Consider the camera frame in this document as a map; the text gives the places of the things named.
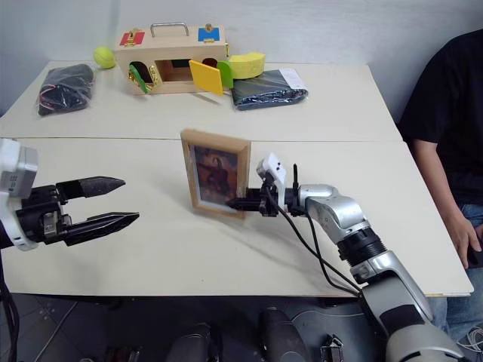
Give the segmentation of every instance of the white wall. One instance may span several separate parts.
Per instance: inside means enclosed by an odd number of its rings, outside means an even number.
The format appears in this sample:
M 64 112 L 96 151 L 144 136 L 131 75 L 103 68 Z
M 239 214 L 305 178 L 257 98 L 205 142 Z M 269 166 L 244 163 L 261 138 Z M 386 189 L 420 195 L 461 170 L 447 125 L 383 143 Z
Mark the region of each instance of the white wall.
M 368 63 L 398 119 L 428 59 L 483 28 L 483 2 L 0 0 L 0 114 L 48 60 L 89 60 L 125 30 L 168 21 L 223 24 L 232 53 L 262 51 L 269 62 Z

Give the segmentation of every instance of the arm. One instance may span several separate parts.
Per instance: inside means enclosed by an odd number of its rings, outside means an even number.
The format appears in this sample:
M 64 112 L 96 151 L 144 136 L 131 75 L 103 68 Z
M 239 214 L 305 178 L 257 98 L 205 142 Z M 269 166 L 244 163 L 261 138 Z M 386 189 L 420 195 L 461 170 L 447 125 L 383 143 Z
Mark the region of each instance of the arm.
M 453 241 L 464 268 L 468 268 L 468 245 L 481 251 L 475 229 L 457 206 L 451 194 L 445 170 L 436 152 L 437 143 L 414 140 L 414 157 L 428 186 L 439 214 Z

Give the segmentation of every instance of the jeans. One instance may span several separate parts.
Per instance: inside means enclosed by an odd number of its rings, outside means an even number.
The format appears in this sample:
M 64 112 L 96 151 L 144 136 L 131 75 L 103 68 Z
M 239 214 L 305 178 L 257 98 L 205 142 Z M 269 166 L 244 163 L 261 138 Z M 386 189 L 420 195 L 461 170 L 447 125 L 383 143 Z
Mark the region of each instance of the jeans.
M 483 224 L 483 205 L 465 204 L 460 209 L 473 227 Z M 428 298 L 433 324 L 454 341 L 462 339 L 475 325 L 483 324 L 483 268 L 467 269 L 466 274 L 475 288 L 471 296 Z

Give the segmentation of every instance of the portrait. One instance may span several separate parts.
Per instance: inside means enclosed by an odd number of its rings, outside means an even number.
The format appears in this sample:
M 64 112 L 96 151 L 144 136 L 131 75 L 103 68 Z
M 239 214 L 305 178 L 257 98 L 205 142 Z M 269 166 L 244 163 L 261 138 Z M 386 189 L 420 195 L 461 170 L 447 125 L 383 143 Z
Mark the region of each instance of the portrait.
M 226 202 L 245 196 L 250 142 L 197 130 L 181 132 L 181 141 L 193 207 L 243 217 Z

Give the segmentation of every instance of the metal handle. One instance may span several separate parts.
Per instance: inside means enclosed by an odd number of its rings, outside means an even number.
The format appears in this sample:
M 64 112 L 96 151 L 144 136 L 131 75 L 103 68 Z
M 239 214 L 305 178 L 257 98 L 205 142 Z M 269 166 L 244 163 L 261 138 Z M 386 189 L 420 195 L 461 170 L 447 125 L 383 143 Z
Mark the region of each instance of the metal handle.
M 184 28 L 186 36 L 189 36 L 189 29 L 188 29 L 188 26 L 186 26 L 185 23 L 157 23 L 157 24 L 151 24 L 151 26 L 150 26 L 151 35 L 152 35 L 153 38 L 156 36 L 154 34 L 154 28 L 157 28 L 158 26 L 182 26 Z

